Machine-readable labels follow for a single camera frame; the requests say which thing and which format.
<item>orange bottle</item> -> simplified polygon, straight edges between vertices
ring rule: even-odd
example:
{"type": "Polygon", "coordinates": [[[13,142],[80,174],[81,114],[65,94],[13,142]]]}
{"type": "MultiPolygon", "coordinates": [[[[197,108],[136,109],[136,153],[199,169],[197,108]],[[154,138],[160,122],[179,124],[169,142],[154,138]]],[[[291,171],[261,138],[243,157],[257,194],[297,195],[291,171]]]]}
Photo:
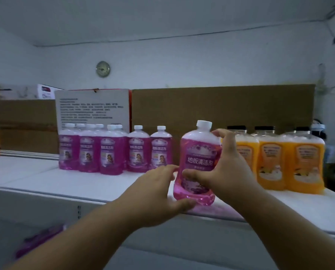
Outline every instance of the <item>orange bottle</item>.
{"type": "Polygon", "coordinates": [[[275,134],[273,126],[257,126],[252,136],[259,140],[256,178],[264,189],[285,189],[283,138],[275,134]]]}
{"type": "Polygon", "coordinates": [[[227,129],[235,133],[236,148],[246,160],[256,178],[257,157],[259,154],[258,139],[246,133],[246,126],[228,126],[227,129]]]}
{"type": "Polygon", "coordinates": [[[290,191],[321,194],[325,142],[310,134],[309,127],[297,127],[286,148],[286,185],[290,191]]]}

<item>orange liquid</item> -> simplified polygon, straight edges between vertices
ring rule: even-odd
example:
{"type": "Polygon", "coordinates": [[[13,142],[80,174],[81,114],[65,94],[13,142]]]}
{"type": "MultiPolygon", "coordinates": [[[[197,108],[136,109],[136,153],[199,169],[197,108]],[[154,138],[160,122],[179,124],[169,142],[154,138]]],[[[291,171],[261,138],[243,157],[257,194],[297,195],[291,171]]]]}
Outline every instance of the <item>orange liquid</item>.
{"type": "Polygon", "coordinates": [[[237,141],[238,152],[244,157],[256,178],[257,157],[259,154],[258,142],[237,141]]]}
{"type": "Polygon", "coordinates": [[[283,155],[282,143],[260,141],[256,178],[264,189],[274,191],[283,191],[285,189],[286,172],[283,155]]]}
{"type": "Polygon", "coordinates": [[[319,143],[284,143],[286,186],[290,191],[321,194],[325,146],[319,143]]]}

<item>person's left hand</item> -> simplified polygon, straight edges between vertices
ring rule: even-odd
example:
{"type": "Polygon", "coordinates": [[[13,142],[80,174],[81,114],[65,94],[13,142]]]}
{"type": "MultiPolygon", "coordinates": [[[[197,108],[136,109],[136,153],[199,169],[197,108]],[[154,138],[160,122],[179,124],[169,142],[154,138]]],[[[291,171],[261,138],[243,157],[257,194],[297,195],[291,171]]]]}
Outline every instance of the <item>person's left hand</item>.
{"type": "Polygon", "coordinates": [[[173,201],[167,197],[173,172],[178,168],[167,165],[146,172],[114,201],[136,229],[162,224],[196,205],[192,199],[173,201]]]}

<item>forearm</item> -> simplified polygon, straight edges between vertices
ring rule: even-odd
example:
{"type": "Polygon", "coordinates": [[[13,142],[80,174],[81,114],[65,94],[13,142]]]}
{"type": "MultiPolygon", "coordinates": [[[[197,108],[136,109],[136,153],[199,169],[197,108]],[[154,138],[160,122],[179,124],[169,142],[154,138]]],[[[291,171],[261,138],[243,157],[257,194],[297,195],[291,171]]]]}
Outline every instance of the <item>forearm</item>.
{"type": "Polygon", "coordinates": [[[335,269],[335,240],[266,191],[246,192],[233,206],[280,270],[335,269]]]}
{"type": "Polygon", "coordinates": [[[114,201],[39,246],[9,270],[102,269],[133,231],[131,221],[114,201]]]}

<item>orange label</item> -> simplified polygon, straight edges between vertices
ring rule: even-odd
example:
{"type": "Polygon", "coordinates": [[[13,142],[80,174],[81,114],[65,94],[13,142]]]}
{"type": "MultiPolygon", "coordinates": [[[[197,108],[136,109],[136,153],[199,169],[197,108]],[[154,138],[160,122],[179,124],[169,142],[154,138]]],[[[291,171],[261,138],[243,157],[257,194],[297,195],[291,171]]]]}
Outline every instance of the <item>orange label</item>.
{"type": "Polygon", "coordinates": [[[282,147],[277,143],[264,143],[260,147],[258,176],[270,181],[282,179],[282,147]]]}
{"type": "Polygon", "coordinates": [[[242,157],[246,160],[246,163],[252,170],[252,158],[254,155],[254,149],[250,146],[237,146],[237,151],[242,155],[242,157]]]}
{"type": "Polygon", "coordinates": [[[314,145],[295,147],[294,179],[304,183],[320,181],[320,148],[314,145]]]}

